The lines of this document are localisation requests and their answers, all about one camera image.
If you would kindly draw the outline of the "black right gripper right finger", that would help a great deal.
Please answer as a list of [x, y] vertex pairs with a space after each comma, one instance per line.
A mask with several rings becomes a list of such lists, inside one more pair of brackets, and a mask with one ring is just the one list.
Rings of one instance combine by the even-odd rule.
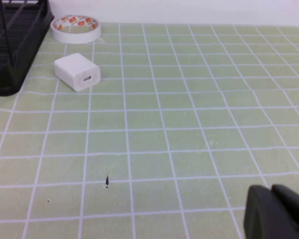
[[299, 228], [299, 194], [284, 185], [273, 185], [272, 192]]

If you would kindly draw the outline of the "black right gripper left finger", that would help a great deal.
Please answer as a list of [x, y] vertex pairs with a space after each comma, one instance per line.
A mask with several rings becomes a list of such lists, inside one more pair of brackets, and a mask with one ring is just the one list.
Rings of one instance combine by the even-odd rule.
[[247, 239], [299, 239], [299, 226], [266, 187], [249, 187], [244, 232]]

